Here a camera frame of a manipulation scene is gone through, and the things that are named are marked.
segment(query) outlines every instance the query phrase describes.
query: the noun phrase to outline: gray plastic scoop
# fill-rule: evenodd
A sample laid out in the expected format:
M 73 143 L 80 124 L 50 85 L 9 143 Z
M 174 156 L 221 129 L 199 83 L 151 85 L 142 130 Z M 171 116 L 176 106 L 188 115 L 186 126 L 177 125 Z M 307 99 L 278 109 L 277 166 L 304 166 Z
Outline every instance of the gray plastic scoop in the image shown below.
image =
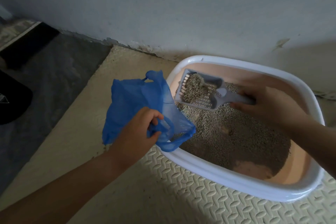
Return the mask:
M 186 82 L 192 74 L 197 73 L 204 79 L 204 86 L 207 87 L 207 94 L 196 98 L 191 103 L 185 102 L 184 95 L 187 92 Z M 248 105 L 255 105 L 255 100 L 246 96 L 239 95 L 229 91 L 225 86 L 225 82 L 220 77 L 215 77 L 208 74 L 199 73 L 195 70 L 185 69 L 174 100 L 176 102 L 201 108 L 208 111 L 215 111 L 224 103 L 242 102 Z

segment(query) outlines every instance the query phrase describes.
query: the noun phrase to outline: white litter box rim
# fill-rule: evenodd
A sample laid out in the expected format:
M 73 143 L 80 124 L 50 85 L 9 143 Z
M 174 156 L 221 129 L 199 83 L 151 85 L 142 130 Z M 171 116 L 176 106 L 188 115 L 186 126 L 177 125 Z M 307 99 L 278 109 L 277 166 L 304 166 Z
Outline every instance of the white litter box rim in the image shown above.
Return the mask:
M 184 59 L 171 71 L 167 78 L 167 83 L 170 86 L 175 76 L 188 64 L 193 63 L 210 63 L 217 65 L 224 65 L 234 68 L 240 68 L 248 71 L 253 71 L 261 74 L 266 74 L 294 87 L 306 102 L 309 113 L 320 124 L 324 125 L 319 104 L 308 85 L 298 77 L 287 73 L 285 71 L 258 65 L 246 61 L 240 61 L 235 59 L 228 59 L 215 56 L 191 56 Z M 293 202 L 307 196 L 313 191 L 317 185 L 321 183 L 324 175 L 324 170 L 313 159 L 310 162 L 310 166 L 305 176 L 295 184 L 275 184 L 267 181 L 252 178 L 250 176 L 242 175 L 234 171 L 217 166 L 210 162 L 207 162 L 201 158 L 198 158 L 180 148 L 173 152 L 163 152 L 162 154 L 175 162 L 177 165 L 190 170 L 193 173 L 201 175 L 207 179 L 213 180 L 224 186 L 245 192 L 255 197 L 264 198 L 272 201 L 280 202 Z

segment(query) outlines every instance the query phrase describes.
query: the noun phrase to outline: plastic basin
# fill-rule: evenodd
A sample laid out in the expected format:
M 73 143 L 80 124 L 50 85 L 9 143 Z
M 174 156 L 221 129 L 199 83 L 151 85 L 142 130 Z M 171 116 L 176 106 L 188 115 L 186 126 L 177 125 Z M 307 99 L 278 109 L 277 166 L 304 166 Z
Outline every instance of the plastic basin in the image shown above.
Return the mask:
M 226 82 L 242 86 L 270 86 L 283 90 L 317 122 L 324 125 L 322 112 L 313 92 L 301 79 L 292 74 L 240 60 L 192 56 L 181 61 L 167 78 L 173 96 L 185 68 L 220 76 Z M 219 184 L 256 197 L 280 202 L 292 202 L 307 196 L 320 184 L 324 174 L 315 160 L 293 141 L 290 153 L 278 174 L 271 179 L 261 180 L 217 166 L 180 148 L 173 152 L 162 152 L 179 166 Z

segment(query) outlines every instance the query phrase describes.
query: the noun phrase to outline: floor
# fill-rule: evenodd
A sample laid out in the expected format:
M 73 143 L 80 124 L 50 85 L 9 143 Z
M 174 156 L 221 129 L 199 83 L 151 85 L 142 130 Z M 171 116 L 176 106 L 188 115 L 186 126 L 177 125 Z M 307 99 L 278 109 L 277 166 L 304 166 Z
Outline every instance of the floor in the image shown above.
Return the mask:
M 143 78 L 177 63 L 113 47 L 31 160 L 0 197 L 0 209 L 104 151 L 102 128 L 114 78 Z M 325 174 L 309 197 L 293 204 L 267 201 L 177 166 L 156 146 L 92 198 L 69 223 L 331 223 L 336 181 Z
M 0 126 L 0 195 L 84 89 L 111 47 L 60 34 L 20 71 L 4 70 L 33 91 L 28 110 Z

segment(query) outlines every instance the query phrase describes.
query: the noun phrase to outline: person's left hand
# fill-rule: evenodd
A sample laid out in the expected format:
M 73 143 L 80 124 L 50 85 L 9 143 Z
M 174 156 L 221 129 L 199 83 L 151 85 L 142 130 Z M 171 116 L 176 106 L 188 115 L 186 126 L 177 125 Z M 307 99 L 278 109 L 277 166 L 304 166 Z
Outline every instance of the person's left hand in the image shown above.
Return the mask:
M 135 164 L 156 143 L 161 132 L 158 131 L 148 138 L 147 130 L 150 123 L 158 124 L 158 118 L 163 119 L 159 111 L 143 107 L 122 129 L 109 149 L 109 153 L 121 168 L 127 169 Z

